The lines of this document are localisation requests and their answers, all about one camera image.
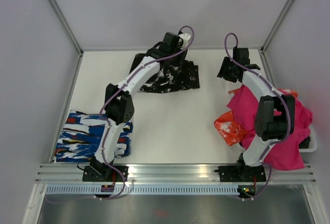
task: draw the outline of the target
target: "black patterned fabric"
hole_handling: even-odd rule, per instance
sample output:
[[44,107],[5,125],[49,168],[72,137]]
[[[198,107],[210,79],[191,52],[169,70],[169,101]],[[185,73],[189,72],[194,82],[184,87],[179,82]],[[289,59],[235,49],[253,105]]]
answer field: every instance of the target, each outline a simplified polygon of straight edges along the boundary
[[[131,66],[132,72],[140,64],[145,54],[137,54]],[[165,65],[141,88],[141,92],[170,93],[188,89],[199,89],[198,65],[183,60],[178,65]]]

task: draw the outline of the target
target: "blue patterned fabric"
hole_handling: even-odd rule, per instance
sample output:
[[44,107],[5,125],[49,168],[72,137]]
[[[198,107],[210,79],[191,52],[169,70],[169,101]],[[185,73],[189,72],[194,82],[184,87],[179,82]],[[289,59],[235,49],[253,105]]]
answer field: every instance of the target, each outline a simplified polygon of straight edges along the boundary
[[[58,139],[54,162],[89,162],[100,145],[106,122],[98,114],[71,111]],[[115,158],[130,155],[131,121],[124,126],[116,145]]]

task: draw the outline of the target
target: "white table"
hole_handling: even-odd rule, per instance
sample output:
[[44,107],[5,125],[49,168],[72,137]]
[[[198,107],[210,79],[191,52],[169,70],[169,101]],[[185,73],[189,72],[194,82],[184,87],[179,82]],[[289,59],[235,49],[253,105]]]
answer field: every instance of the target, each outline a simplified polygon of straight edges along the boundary
[[[134,55],[143,51],[85,52],[69,110],[98,113],[105,88],[124,79]],[[116,163],[235,163],[241,150],[228,147],[213,122],[229,109],[228,91],[241,83],[217,78],[224,50],[190,50],[186,59],[199,66],[200,89],[176,93],[137,93],[131,155]],[[257,50],[251,63],[262,68]]]

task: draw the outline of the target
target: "metal corner post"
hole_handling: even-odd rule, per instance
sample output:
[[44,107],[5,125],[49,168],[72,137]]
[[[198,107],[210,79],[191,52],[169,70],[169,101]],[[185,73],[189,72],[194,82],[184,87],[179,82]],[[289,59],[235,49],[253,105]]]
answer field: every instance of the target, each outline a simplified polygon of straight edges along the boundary
[[53,11],[55,12],[61,25],[63,26],[63,29],[64,29],[65,33],[67,34],[68,38],[72,42],[73,46],[76,48],[79,56],[81,56],[83,54],[83,50],[79,46],[79,43],[78,43],[76,37],[74,36],[74,34],[73,34],[67,20],[65,19],[60,7],[58,6],[56,0],[48,0],[48,2],[50,4],[50,6],[52,7]]
[[276,22],[274,23],[272,29],[270,30],[263,46],[261,47],[261,51],[264,52],[267,50],[269,44],[271,43],[272,39],[274,38],[278,28],[280,27],[282,21],[284,20],[284,18],[286,17],[286,15],[288,14],[288,11],[290,10],[293,2],[295,0],[287,0],[283,9],[281,10],[279,16],[276,19]]

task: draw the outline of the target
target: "black mounting plate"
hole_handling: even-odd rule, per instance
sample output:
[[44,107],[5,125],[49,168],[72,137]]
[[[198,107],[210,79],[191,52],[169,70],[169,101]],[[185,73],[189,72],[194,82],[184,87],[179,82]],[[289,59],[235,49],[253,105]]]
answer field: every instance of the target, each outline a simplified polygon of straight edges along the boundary
[[[114,166],[119,171],[121,171],[124,175],[125,180],[128,177],[128,166]],[[122,177],[119,175],[118,172],[115,172],[115,181],[116,182],[123,182]],[[85,166],[84,174],[82,176],[83,182],[112,182],[112,174],[108,176],[108,178],[104,178],[104,176],[97,173],[93,168],[90,166]]]
[[219,166],[216,173],[219,173],[220,182],[266,182],[266,174],[263,166],[258,166],[252,171],[244,171],[239,174],[236,165]]

